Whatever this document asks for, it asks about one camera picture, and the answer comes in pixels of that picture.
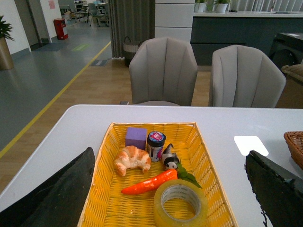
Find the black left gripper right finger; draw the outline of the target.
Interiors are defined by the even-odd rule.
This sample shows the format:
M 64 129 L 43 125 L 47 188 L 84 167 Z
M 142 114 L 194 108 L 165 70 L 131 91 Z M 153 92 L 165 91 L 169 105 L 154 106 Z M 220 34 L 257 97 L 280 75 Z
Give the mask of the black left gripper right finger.
M 274 227 L 303 225 L 303 180 L 252 150 L 245 170 L 253 193 Z

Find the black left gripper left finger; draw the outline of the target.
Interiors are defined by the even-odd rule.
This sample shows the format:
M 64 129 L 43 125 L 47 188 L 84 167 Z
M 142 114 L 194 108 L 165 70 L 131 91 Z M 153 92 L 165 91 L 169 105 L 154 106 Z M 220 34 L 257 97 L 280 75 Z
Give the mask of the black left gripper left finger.
M 95 165 L 88 147 L 71 162 L 0 213 L 2 227 L 75 227 Z

